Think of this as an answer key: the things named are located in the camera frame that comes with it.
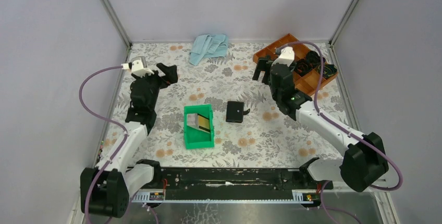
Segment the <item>black card holder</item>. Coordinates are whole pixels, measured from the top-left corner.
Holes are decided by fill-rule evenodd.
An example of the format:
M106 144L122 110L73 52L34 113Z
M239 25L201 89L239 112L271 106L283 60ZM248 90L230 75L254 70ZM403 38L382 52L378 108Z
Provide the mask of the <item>black card holder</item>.
M244 108L244 102L228 101L226 111L226 122L242 123L243 118L250 112L250 109Z

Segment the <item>green plastic bin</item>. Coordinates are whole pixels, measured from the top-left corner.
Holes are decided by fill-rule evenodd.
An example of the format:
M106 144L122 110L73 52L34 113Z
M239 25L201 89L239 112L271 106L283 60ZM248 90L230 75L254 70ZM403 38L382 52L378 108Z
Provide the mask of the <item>green plastic bin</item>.
M211 132L205 133L186 124L186 114L197 113L201 114L211 121ZM213 125L213 110L210 104L185 106L184 107L184 142L186 149L196 148L212 148L214 147L214 125Z

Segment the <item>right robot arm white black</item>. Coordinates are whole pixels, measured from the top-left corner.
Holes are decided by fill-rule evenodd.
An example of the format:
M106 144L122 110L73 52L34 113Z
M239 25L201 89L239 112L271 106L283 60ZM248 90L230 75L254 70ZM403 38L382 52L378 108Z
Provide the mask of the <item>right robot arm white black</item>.
M270 87L278 109L306 125L328 141L341 155L338 159L313 158L300 167L300 184L311 189L319 182L344 182L356 192L366 188L389 170L383 141L372 132L364 134L315 108L310 96L296 89L289 66L260 58L253 80L264 73L262 82Z

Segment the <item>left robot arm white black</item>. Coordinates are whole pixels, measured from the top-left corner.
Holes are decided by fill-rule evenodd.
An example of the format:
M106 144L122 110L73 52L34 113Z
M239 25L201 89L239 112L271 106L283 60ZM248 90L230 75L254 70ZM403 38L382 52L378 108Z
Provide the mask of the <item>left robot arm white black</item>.
M144 185L155 188L161 183L159 162L142 160L132 168L129 167L129 159L155 124L155 106L160 90L178 81L177 66L158 63L156 67L157 70L150 70L132 61L109 68L130 70L135 79L131 86L131 102L125 123L89 109L82 97L86 83L82 82L80 86L79 100L83 108L93 116L122 128L122 136L108 155L93 168L84 168L80 175L81 211L87 221L91 214L109 219L121 218L132 198Z

